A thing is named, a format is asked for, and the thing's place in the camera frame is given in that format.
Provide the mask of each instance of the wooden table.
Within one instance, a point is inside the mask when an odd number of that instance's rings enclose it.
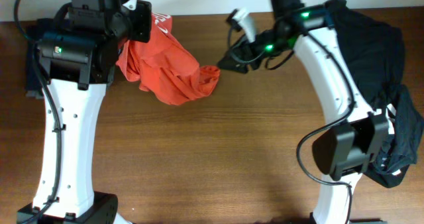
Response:
[[[402,29],[407,48],[403,82],[424,115],[424,8],[361,12]],[[270,13],[254,16],[261,29],[273,24]],[[202,65],[216,64],[226,50],[225,18],[175,17],[173,34]],[[0,219],[14,223],[39,182],[44,103],[25,97],[27,47],[13,23],[0,24],[0,49]],[[115,79],[99,114],[93,185],[117,194],[119,213],[128,220],[254,223],[307,217],[315,207],[319,185],[301,172],[295,147],[323,125],[323,115],[298,59],[273,72],[222,71],[211,97],[180,107],[140,91],[120,72]],[[303,157],[318,174],[310,152]],[[418,165],[391,190],[363,178],[352,218],[422,223],[423,162],[421,145]]]

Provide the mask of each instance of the cable clip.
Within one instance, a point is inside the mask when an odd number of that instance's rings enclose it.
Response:
[[[59,202],[59,198],[56,197],[55,199],[52,199],[50,196],[48,196],[47,201],[45,203],[43,203],[43,205],[52,205],[55,202]]]
[[[354,109],[356,107],[356,101],[349,104],[349,109]]]
[[[62,131],[66,131],[66,125],[65,124],[62,128],[60,128],[60,129],[55,128],[52,132],[53,133],[59,133],[59,132],[62,132]]]

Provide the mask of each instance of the black cloth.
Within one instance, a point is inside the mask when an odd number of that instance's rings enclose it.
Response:
[[[375,21],[346,7],[345,0],[326,2],[337,31],[343,58],[365,100],[373,109],[392,104],[395,135],[390,135],[365,173],[392,188],[403,180],[410,164],[417,163],[417,150],[424,119],[415,110],[407,88],[401,84],[405,45],[400,29]],[[392,173],[401,170],[395,176]]]

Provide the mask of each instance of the red cloth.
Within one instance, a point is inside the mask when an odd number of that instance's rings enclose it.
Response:
[[[181,105],[211,95],[219,78],[216,66],[199,68],[197,60],[172,36],[172,18],[152,14],[149,43],[128,41],[117,65],[130,82],[141,81],[168,105]]]

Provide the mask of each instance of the green led light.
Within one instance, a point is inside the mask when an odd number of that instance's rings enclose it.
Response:
[[[274,49],[274,45],[270,44],[265,47],[265,50],[271,52]]]
[[[54,53],[55,53],[55,54],[60,54],[60,53],[62,53],[62,48],[61,48],[61,47],[59,47],[59,46],[55,46],[55,47],[54,47]]]
[[[309,18],[309,14],[310,14],[310,12],[304,12],[304,13],[302,13],[302,14],[300,14],[304,19],[307,19],[307,18]]]

